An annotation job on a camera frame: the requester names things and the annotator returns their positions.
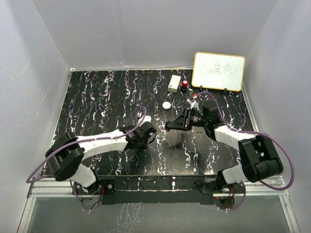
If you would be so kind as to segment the white earbud charging case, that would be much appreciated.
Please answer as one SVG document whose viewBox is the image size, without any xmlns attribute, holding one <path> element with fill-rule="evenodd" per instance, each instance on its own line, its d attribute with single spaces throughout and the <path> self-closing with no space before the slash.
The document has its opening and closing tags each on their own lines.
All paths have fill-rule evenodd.
<svg viewBox="0 0 311 233">
<path fill-rule="evenodd" d="M 171 108 L 171 103 L 168 101 L 165 101 L 162 103 L 162 108 L 165 110 L 169 110 Z"/>
</svg>

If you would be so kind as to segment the black round earbud case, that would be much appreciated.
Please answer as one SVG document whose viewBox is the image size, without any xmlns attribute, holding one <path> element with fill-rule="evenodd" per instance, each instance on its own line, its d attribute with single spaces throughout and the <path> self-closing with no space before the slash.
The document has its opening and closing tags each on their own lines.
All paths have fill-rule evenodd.
<svg viewBox="0 0 311 233">
<path fill-rule="evenodd" d="M 169 130 L 170 130 L 170 127 L 169 127 L 170 123 L 171 123 L 170 121 L 167 121 L 167 122 L 166 122 L 166 124 L 165 124 L 165 130 L 166 130 L 166 131 L 169 131 Z"/>
</svg>

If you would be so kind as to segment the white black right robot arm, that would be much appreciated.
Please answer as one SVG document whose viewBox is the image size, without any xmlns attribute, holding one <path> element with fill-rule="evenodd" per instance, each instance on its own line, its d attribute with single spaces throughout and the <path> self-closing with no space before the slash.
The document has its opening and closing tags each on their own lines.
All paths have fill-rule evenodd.
<svg viewBox="0 0 311 233">
<path fill-rule="evenodd" d="M 216 180 L 207 183 L 209 188 L 226 193 L 235 184 L 255 183 L 283 172 L 283 164 L 272 140 L 267 136 L 229 129 L 221 120 L 216 105 L 204 104 L 202 112 L 185 108 L 177 119 L 165 124 L 165 129 L 189 131 L 193 126 L 204 128 L 210 139 L 224 143 L 240 154 L 240 164 L 218 171 Z"/>
</svg>

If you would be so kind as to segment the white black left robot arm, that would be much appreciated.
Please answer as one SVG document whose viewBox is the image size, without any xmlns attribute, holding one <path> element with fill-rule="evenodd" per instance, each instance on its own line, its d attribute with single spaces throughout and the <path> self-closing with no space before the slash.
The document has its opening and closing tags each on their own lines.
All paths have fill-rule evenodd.
<svg viewBox="0 0 311 233">
<path fill-rule="evenodd" d="M 82 161 L 110 151 L 147 149 L 155 139 L 156 128 L 148 115 L 141 117 L 138 124 L 92 136 L 75 136 L 69 132 L 57 139 L 45 154 L 46 157 L 53 155 L 47 164 L 55 180 L 71 180 L 87 193 L 97 193 L 100 179 L 95 170 L 83 165 Z"/>
</svg>

